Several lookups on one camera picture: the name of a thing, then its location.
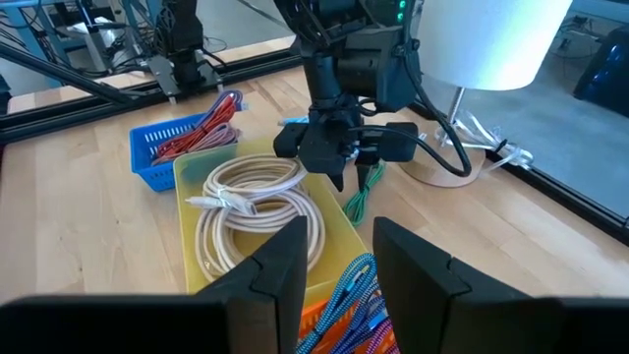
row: yellow tray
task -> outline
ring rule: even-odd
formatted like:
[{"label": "yellow tray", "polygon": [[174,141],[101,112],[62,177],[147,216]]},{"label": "yellow tray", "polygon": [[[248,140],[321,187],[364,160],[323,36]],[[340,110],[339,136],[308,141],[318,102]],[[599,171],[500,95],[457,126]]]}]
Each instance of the yellow tray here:
[{"label": "yellow tray", "polygon": [[[188,292],[196,293],[208,282],[199,269],[195,254],[195,228],[200,209],[189,206],[185,200],[189,197],[200,196],[205,178],[220,164],[238,156],[262,152],[272,152],[272,141],[243,142],[186,154],[175,160],[175,184]],[[354,258],[367,251],[323,178],[324,176],[321,175],[308,175],[305,180],[305,186],[311,198],[323,214],[326,237],[323,254],[308,274],[304,307],[328,299],[345,267]],[[235,243],[244,255],[250,255],[269,237],[270,235],[236,233]]]}]

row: white cable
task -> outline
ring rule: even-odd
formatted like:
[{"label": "white cable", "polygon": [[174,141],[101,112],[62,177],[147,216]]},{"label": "white cable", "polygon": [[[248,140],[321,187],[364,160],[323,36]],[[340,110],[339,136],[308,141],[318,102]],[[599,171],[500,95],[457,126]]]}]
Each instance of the white cable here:
[{"label": "white cable", "polygon": [[227,161],[207,176],[203,197],[187,199],[204,208],[195,248],[207,280],[213,281],[245,258],[234,244],[235,230],[275,233],[298,215],[308,218],[308,271],[316,265],[323,252],[325,225],[301,186],[307,174],[297,160],[261,153]]},{"label": "white cable", "polygon": [[[467,111],[465,111],[465,114],[459,114],[459,117],[457,117],[454,122],[454,128],[461,138],[464,148],[481,148],[496,151],[501,145],[503,145],[504,142],[504,139],[500,137],[497,129],[488,132],[483,127],[481,122],[479,122],[472,113]],[[440,141],[441,139],[444,139],[443,129],[437,129],[434,136]],[[445,142],[452,145],[452,141],[447,139],[447,137],[445,137]],[[494,170],[506,163],[522,167],[526,170],[533,167],[533,154],[513,143],[507,142],[504,144],[498,154],[502,157],[502,159],[488,167],[485,172]]]}]

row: wooden table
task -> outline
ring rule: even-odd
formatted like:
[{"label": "wooden table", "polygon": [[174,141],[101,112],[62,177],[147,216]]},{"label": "wooden table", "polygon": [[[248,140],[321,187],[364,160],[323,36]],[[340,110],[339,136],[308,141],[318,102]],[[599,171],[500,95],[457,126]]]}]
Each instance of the wooden table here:
[{"label": "wooden table", "polygon": [[[278,120],[304,115],[310,104],[300,68],[233,88],[251,107],[234,119],[244,139],[277,134]],[[160,104],[7,146],[0,180],[0,302],[42,292],[184,291],[174,192],[155,194],[130,172],[128,134],[205,111],[214,98]],[[12,109],[33,102],[18,98]],[[408,111],[373,119],[388,120],[415,120],[432,129]],[[346,180],[340,204],[356,191],[351,166]],[[502,170],[446,190],[422,185],[389,164],[372,190],[369,222],[358,228],[368,245],[377,215],[531,295],[629,294],[629,248]]]}]

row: lamp base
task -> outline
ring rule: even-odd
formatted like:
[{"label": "lamp base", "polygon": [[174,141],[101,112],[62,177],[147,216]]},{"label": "lamp base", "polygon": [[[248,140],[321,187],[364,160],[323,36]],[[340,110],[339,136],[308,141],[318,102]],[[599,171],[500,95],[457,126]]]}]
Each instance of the lamp base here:
[{"label": "lamp base", "polygon": [[[428,126],[431,126],[431,124],[423,124],[422,128],[427,128]],[[461,165],[459,155],[456,153],[453,146],[446,145],[443,147],[441,141],[436,139],[434,135],[428,135],[425,141],[450,164],[453,166]],[[415,156],[412,161],[400,163],[400,167],[411,177],[431,186],[442,188],[463,187],[476,181],[479,174],[481,174],[483,164],[486,160],[485,151],[482,149],[466,148],[465,152],[470,157],[470,163],[472,164],[472,173],[465,178],[451,174],[420,148],[415,151]]]}]

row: red wire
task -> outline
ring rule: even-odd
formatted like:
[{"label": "red wire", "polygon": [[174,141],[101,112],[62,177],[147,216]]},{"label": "red wire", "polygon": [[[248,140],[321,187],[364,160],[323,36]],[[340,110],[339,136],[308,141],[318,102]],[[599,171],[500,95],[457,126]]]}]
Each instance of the red wire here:
[{"label": "red wire", "polygon": [[181,153],[188,152],[196,143],[210,133],[216,126],[229,122],[236,113],[236,104],[231,96],[216,108],[214,113],[207,117],[191,132],[179,135],[157,148],[157,158],[175,157]]}]

